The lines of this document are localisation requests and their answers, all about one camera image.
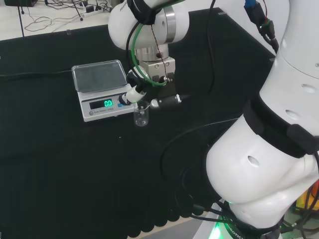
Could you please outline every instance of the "wire bundle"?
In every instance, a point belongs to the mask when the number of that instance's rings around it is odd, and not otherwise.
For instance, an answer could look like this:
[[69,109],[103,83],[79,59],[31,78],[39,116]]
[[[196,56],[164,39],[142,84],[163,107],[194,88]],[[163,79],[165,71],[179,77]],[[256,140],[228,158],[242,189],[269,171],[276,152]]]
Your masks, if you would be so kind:
[[[315,153],[315,158],[316,158],[316,162],[317,162],[317,165],[318,165],[318,169],[319,169],[319,155],[318,153],[316,152]],[[313,203],[310,205],[310,207],[308,208],[308,204],[309,204],[309,198],[310,198],[310,194],[311,194],[311,189],[312,187],[308,190],[307,192],[307,197],[306,197],[306,204],[305,204],[305,212],[304,214],[302,215],[302,217],[296,221],[294,224],[289,224],[288,222],[286,222],[286,225],[287,225],[287,229],[284,230],[284,232],[282,233],[286,233],[286,232],[291,232],[293,231],[294,229],[297,229],[301,232],[302,236],[303,236],[303,239],[307,239],[306,235],[305,235],[305,232],[311,232],[311,233],[316,233],[316,232],[319,232],[319,227],[318,228],[313,228],[313,229],[305,229],[304,228],[304,224],[311,218],[311,216],[313,214],[317,214],[319,215],[319,212],[315,212],[314,211],[314,208],[316,206],[316,203],[317,201],[319,200],[319,190],[317,190],[317,193],[315,195],[315,198],[314,198],[314,201]]]

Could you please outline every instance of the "cable connector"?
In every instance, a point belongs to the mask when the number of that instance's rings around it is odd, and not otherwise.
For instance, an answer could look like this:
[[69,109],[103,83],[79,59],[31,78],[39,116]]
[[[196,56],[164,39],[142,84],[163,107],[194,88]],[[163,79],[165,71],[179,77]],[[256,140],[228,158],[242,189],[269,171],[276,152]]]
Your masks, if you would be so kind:
[[258,28],[266,22],[266,16],[259,2],[254,6],[244,6],[250,21]]
[[269,37],[270,40],[276,38],[275,26],[273,21],[268,19],[267,22],[261,25],[261,28],[264,31],[264,33]]

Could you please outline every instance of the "black strap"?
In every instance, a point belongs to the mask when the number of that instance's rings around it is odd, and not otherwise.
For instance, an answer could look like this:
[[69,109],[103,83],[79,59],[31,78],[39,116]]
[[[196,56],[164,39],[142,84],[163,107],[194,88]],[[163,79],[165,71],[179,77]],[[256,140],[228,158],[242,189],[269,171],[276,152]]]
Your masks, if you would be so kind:
[[246,104],[244,117],[255,134],[292,157],[301,158],[319,150],[318,137],[314,137],[300,125],[291,125],[284,121],[259,95]]
[[144,0],[127,0],[134,17],[143,25],[155,23],[156,11],[150,8]]

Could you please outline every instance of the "green light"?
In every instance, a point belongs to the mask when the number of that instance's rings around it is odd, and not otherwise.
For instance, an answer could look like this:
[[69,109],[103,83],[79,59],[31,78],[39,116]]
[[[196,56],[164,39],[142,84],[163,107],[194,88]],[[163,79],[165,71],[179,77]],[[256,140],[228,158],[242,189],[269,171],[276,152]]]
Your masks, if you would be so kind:
[[220,232],[219,225],[217,224],[215,228],[211,231],[209,239],[224,239],[223,235]]
[[105,107],[110,107],[110,106],[112,106],[112,105],[113,105],[112,100],[106,100],[106,101],[104,101],[104,106],[105,106]]

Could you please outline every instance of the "white wall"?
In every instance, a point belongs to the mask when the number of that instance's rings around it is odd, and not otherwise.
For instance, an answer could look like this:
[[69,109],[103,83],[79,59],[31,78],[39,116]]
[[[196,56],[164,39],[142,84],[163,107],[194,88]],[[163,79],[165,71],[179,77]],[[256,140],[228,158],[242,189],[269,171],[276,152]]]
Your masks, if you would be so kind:
[[[186,0],[185,3],[189,11],[209,8],[212,0]],[[287,25],[289,16],[289,0],[265,0],[268,9],[268,18],[275,24],[276,38],[280,43]],[[251,23],[244,9],[245,0],[216,0],[215,7],[220,7],[232,19],[235,20],[249,34],[255,37],[267,49],[275,53],[270,45],[268,45],[263,37],[259,34],[256,26]]]

